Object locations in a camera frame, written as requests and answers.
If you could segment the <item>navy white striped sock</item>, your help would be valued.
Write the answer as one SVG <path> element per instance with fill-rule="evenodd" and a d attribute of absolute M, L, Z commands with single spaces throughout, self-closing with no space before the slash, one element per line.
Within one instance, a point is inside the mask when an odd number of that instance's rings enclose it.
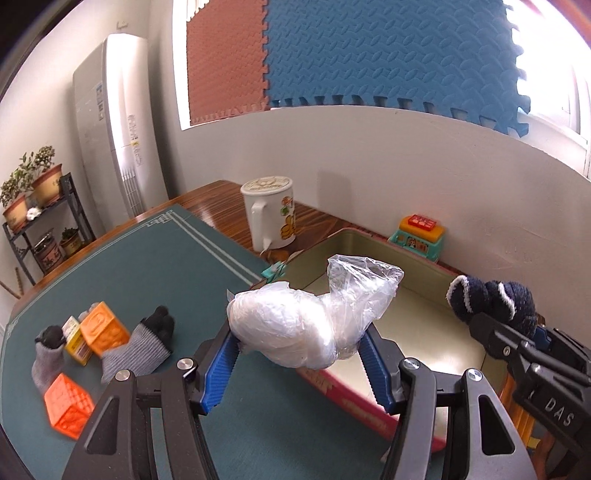
<path fill-rule="evenodd" d="M 450 284 L 446 300 L 465 324 L 478 314 L 508 325 L 525 337 L 534 338 L 538 315 L 531 291 L 518 282 L 487 281 L 459 275 Z"/>

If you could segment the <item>grey striped black-toe sock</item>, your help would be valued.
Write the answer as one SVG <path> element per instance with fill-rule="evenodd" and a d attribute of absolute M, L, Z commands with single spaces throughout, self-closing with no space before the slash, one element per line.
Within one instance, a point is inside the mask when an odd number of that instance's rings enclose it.
<path fill-rule="evenodd" d="M 106 350 L 101 356 L 101 383 L 107 384 L 121 370 L 136 377 L 153 373 L 172 353 L 175 322 L 165 306 L 143 318 L 127 343 Z"/>

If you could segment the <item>orange letter cube block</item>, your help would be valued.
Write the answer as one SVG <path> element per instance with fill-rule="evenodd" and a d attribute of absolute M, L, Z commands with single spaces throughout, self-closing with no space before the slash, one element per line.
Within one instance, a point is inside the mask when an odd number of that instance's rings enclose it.
<path fill-rule="evenodd" d="M 81 334 L 98 357 L 111 349 L 126 344 L 130 339 L 127 328 L 119 321 L 105 302 L 92 307 L 80 323 Z"/>

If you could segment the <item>clear plastic bag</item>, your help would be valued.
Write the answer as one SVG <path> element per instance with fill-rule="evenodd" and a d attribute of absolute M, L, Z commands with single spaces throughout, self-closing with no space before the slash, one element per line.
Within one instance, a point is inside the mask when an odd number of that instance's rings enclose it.
<path fill-rule="evenodd" d="M 405 272 L 370 257 L 335 254 L 327 275 L 329 292 L 322 295 L 287 281 L 233 295 L 226 307 L 231 333 L 243 349 L 281 367 L 322 370 L 351 357 L 391 305 Z"/>

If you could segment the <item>orange wooden chair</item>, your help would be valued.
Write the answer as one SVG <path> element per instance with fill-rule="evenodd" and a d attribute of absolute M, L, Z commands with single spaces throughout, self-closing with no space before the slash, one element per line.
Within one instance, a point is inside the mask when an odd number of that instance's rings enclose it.
<path fill-rule="evenodd" d="M 507 374 L 500 393 L 500 400 L 517 429 L 517 432 L 526 447 L 534 446 L 535 450 L 531 455 L 534 470 L 539 479 L 549 479 L 546 471 L 548 457 L 553 449 L 556 439 L 546 432 L 537 442 L 532 436 L 535 418 L 513 399 L 516 390 L 516 382 L 511 374 Z"/>

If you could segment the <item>red rectangular tin box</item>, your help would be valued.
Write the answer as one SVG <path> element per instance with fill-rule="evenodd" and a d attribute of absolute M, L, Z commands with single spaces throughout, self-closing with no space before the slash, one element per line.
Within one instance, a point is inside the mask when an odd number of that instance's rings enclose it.
<path fill-rule="evenodd" d="M 342 229 L 311 249 L 288 257 L 286 274 L 291 288 L 315 295 L 329 290 L 328 259 L 335 254 L 370 257 L 404 270 L 397 295 L 376 327 L 385 339 L 396 342 L 401 351 L 415 357 L 433 371 L 461 374 L 480 368 L 499 394 L 508 374 L 503 362 L 486 354 L 474 340 L 467 325 L 453 314 L 446 301 L 455 274 L 388 242 L 355 229 Z M 398 425 L 374 396 L 359 355 L 336 361 L 324 370 L 297 369 L 297 374 L 339 408 L 387 440 Z"/>

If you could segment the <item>orange grid cube block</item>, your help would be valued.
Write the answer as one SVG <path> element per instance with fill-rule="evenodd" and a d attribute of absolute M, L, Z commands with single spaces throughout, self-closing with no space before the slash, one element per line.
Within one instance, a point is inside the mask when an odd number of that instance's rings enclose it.
<path fill-rule="evenodd" d="M 95 408 L 90 394 L 60 373 L 43 395 L 50 426 L 77 440 Z"/>

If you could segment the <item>small grey black sock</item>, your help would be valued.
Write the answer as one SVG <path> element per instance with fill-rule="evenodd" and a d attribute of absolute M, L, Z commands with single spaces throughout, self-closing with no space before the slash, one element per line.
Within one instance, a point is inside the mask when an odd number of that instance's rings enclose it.
<path fill-rule="evenodd" d="M 31 375 L 41 396 L 63 371 L 65 344 L 63 330 L 57 325 L 48 326 L 35 338 L 36 357 Z"/>

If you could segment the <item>teal orange toy bus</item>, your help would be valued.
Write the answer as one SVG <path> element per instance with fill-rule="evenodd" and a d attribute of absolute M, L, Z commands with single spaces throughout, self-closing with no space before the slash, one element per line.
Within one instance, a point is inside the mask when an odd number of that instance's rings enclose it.
<path fill-rule="evenodd" d="M 443 250 L 446 228 L 430 217 L 413 214 L 404 217 L 388 239 L 390 243 L 438 262 Z"/>

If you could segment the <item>brown ceramic jar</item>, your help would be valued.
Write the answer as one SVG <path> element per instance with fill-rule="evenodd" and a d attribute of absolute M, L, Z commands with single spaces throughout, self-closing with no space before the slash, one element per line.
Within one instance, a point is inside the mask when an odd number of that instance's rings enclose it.
<path fill-rule="evenodd" d="M 44 274 L 51 272 L 64 260 L 51 230 L 45 233 L 34 245 L 33 253 Z"/>

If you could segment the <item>small pot lower shelf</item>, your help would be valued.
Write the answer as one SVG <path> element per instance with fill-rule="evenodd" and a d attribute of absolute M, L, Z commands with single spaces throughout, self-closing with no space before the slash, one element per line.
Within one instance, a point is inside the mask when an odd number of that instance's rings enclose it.
<path fill-rule="evenodd" d="M 78 228 L 65 228 L 61 235 L 60 247 L 67 257 L 73 256 L 82 248 L 82 239 Z"/>

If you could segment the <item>small teal clip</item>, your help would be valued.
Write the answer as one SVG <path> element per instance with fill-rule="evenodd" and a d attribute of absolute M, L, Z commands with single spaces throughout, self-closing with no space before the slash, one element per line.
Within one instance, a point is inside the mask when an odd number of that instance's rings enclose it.
<path fill-rule="evenodd" d="M 283 277 L 283 275 L 286 274 L 286 270 L 287 263 L 284 261 L 279 261 L 273 263 L 273 265 L 270 265 L 270 267 L 267 267 L 265 270 L 263 270 L 262 275 L 263 278 L 266 279 L 266 283 L 270 283 Z"/>

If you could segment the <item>black metal plant shelf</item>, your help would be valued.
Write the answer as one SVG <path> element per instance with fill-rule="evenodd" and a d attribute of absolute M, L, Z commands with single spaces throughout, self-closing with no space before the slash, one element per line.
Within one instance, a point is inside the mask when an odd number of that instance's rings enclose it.
<path fill-rule="evenodd" d="M 6 219 L 2 222 L 2 233 L 30 286 L 35 286 L 70 257 L 60 244 L 64 229 L 75 229 L 82 247 L 96 240 L 71 173 L 61 176 L 57 199 L 41 207 L 40 214 L 33 220 L 25 218 L 14 227 Z"/>

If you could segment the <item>white cartoon mug with lid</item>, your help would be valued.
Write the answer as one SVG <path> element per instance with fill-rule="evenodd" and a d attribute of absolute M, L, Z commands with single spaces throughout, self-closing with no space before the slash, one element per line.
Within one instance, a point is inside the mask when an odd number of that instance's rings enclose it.
<path fill-rule="evenodd" d="M 266 176 L 240 187 L 257 253 L 280 249 L 296 240 L 294 182 L 286 176 Z"/>

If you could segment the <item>potted plant left pot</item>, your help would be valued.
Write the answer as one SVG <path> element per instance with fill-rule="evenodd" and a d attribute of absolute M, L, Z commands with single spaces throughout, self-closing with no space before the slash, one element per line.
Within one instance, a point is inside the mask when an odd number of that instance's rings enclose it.
<path fill-rule="evenodd" d="M 30 183 L 27 171 L 17 167 L 1 185 L 3 216 L 14 233 L 17 233 L 26 223 L 26 198 Z"/>

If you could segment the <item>potted plant pot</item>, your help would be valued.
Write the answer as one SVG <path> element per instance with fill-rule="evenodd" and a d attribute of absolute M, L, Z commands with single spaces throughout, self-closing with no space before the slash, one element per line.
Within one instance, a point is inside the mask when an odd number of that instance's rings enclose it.
<path fill-rule="evenodd" d="M 62 164 L 55 163 L 55 149 L 42 146 L 36 152 L 25 153 L 20 162 L 23 188 L 32 194 L 36 205 L 46 207 L 60 198 Z"/>
<path fill-rule="evenodd" d="M 17 167 L 1 185 L 3 216 L 14 233 L 17 233 L 26 223 L 26 198 L 30 183 L 27 171 Z"/>

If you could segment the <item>potted plant right pot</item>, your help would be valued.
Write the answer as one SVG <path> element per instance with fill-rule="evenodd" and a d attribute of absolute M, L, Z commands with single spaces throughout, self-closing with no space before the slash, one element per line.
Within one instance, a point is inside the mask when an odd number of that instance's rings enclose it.
<path fill-rule="evenodd" d="M 20 162 L 23 188 L 32 194 L 36 205 L 46 207 L 60 198 L 62 164 L 55 163 L 55 149 L 42 146 L 36 152 L 25 153 Z"/>

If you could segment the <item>blue foam puzzle mat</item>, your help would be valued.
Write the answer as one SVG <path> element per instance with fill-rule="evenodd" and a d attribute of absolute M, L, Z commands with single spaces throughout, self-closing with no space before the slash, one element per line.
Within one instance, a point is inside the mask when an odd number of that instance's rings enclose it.
<path fill-rule="evenodd" d="M 522 49 L 503 1 L 270 1 L 273 108 L 358 105 L 435 113 L 523 137 Z"/>

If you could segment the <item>red foam puzzle mat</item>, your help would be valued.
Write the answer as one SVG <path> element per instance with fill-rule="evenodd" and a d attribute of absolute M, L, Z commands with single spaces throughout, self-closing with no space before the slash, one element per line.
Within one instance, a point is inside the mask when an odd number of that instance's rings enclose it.
<path fill-rule="evenodd" d="M 186 26 L 192 126 L 266 111 L 266 1 L 212 0 Z"/>

